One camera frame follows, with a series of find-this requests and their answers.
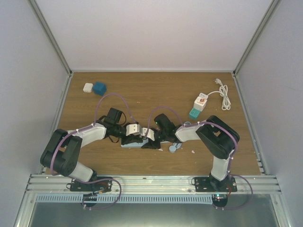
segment wooden tabletop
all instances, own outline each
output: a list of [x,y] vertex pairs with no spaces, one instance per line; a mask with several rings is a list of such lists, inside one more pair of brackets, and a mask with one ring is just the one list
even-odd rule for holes
[[[208,94],[219,89],[214,80],[219,78],[228,86],[228,97],[232,107],[223,111],[222,97],[216,93],[210,95],[199,121],[216,115],[231,126],[241,139],[239,149],[232,162],[232,173],[242,175],[259,175],[256,154],[250,133],[240,104],[239,96],[230,73],[183,73],[183,72],[89,72],[74,73],[59,128],[73,130],[93,122],[96,105],[101,96],[84,93],[85,83],[97,81],[105,83],[108,93],[122,95],[134,116],[143,127],[147,126],[148,117],[153,108],[169,106],[176,110],[182,121],[195,121],[188,117],[195,98],[200,92]],[[128,122],[124,102],[117,96],[108,96],[101,103],[98,118],[106,115],[114,107],[122,110]],[[178,124],[177,117],[167,109],[157,110],[166,114],[171,121]],[[112,143],[107,138],[95,141],[83,147],[79,161],[96,170],[98,174],[109,175],[207,175],[213,165],[213,156],[202,141],[192,140],[182,144],[174,154],[169,152],[171,144],[163,144],[162,149],[121,148],[120,143]]]

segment gray round object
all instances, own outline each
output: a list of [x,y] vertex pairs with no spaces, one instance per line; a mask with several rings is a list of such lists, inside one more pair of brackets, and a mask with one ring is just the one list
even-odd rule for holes
[[175,153],[176,150],[177,150],[177,148],[176,148],[175,146],[170,146],[170,147],[169,147],[170,153]]

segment mounting plate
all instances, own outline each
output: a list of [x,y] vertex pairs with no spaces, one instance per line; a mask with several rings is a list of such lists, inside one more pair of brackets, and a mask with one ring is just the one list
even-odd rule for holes
[[[112,178],[109,176],[97,176],[96,180],[101,180],[105,178]],[[101,181],[99,183],[80,183],[78,181],[72,180],[71,183],[68,183],[66,187],[71,191],[71,192],[96,192],[100,191],[103,188],[102,193],[105,192],[110,192],[112,189],[112,181],[107,180],[107,181]]]
[[229,192],[228,187],[230,186],[232,192],[238,191],[236,180],[234,177],[231,180],[226,180],[219,190],[215,190],[210,183],[208,176],[194,177],[196,192]]

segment white cable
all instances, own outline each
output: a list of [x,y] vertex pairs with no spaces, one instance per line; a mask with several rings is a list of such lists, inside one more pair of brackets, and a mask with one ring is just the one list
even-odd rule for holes
[[230,110],[232,104],[229,100],[229,97],[227,96],[227,92],[228,92],[227,85],[223,85],[219,79],[215,79],[214,81],[216,84],[220,85],[219,91],[213,91],[213,92],[209,93],[208,96],[213,93],[220,93],[220,96],[223,97],[222,110]]

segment wooden table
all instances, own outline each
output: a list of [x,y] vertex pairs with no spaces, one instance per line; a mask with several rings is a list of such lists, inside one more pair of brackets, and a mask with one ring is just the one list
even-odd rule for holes
[[[232,162],[232,173],[259,175],[256,154],[250,133],[240,104],[239,96],[230,73],[174,73],[174,72],[90,72],[73,75],[59,128],[72,130],[87,126],[93,122],[96,105],[101,96],[82,91],[85,83],[103,82],[108,93],[122,95],[131,109],[134,118],[147,126],[148,117],[157,106],[170,106],[178,112],[181,119],[194,122],[188,117],[193,102],[200,92],[208,94],[219,89],[214,79],[219,78],[228,86],[228,97],[232,108],[221,110],[222,97],[216,93],[210,95],[206,108],[201,112],[199,121],[216,115],[238,132],[241,139],[239,150]],[[117,96],[104,99],[98,111],[98,118],[106,115],[110,109],[124,111],[124,102]],[[177,117],[169,110],[157,110],[152,119],[160,113],[166,114],[178,124]],[[79,161],[95,169],[98,174],[109,175],[207,175],[213,165],[213,156],[202,141],[187,141],[174,154],[169,152],[170,144],[162,149],[121,148],[119,143],[109,139],[95,141],[81,149]]]

